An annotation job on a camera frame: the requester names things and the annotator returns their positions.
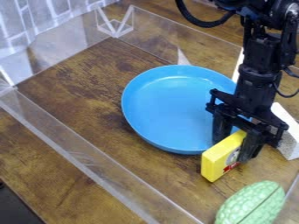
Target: wooden table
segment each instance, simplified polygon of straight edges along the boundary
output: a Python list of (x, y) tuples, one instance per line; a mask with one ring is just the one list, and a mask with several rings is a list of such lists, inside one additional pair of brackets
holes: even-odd
[[(129, 3), (189, 25), (173, 1)], [(200, 9), (204, 11), (204, 19), (221, 14), (189, 4), (196, 6), (192, 7), (197, 9), (195, 14), (200, 14)], [(117, 5), (108, 9), (117, 10)], [(207, 32), (236, 44), (241, 42), (236, 17), (221, 28)], [(144, 70), (161, 65), (167, 62), (109, 38), (21, 83), (18, 90), (192, 214), (212, 223), (223, 201), (243, 186), (269, 179), (287, 190), (299, 163), (285, 161), (280, 153), (265, 146), (256, 159), (212, 184), (199, 174), (199, 157), (177, 156), (148, 145), (121, 115), (120, 96), (128, 81)], [(288, 78), (283, 85), (295, 86)], [(277, 100), (297, 118), (297, 99)], [(0, 177), (45, 222), (144, 222), (1, 109), (0, 121)]]

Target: green object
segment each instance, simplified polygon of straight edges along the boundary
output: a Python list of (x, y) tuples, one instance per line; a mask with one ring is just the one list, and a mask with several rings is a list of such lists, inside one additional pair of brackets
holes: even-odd
[(283, 187), (272, 181), (245, 186), (221, 205), (215, 224), (269, 224), (285, 201)]

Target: yellow sponge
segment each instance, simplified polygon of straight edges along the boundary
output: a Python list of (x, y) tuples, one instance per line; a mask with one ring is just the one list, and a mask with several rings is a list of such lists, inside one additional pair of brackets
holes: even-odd
[(239, 163), (239, 148), (247, 133), (239, 130), (201, 154), (200, 175), (213, 182)]

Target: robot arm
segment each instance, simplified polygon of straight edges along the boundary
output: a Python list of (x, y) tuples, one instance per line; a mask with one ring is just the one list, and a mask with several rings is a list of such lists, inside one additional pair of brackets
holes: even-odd
[[(247, 162), (253, 158), (264, 144), (279, 145), (287, 124), (273, 115), (271, 106), (279, 91), (281, 70), (297, 77), (288, 67), (295, 63), (296, 28), (299, 19), (299, 0), (213, 0), (228, 13), (213, 22), (204, 22), (188, 12), (183, 0), (176, 5), (183, 16), (197, 26), (211, 28), (223, 24), (233, 14), (240, 15), (244, 26), (244, 60), (239, 66), (237, 86), (233, 94), (212, 89), (207, 110), (213, 114), (212, 142), (217, 143), (231, 132), (232, 126), (247, 132), (240, 147), (237, 161)], [(280, 34), (271, 34), (267, 28)], [(256, 118), (260, 123), (248, 122)]]

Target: blue bowl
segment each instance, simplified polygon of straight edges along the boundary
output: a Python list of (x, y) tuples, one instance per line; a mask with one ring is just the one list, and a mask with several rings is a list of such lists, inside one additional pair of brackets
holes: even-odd
[(201, 154), (211, 146), (212, 114), (205, 111), (216, 88), (233, 93), (236, 84), (197, 66), (160, 66), (128, 83), (121, 108), (137, 135), (164, 151)]

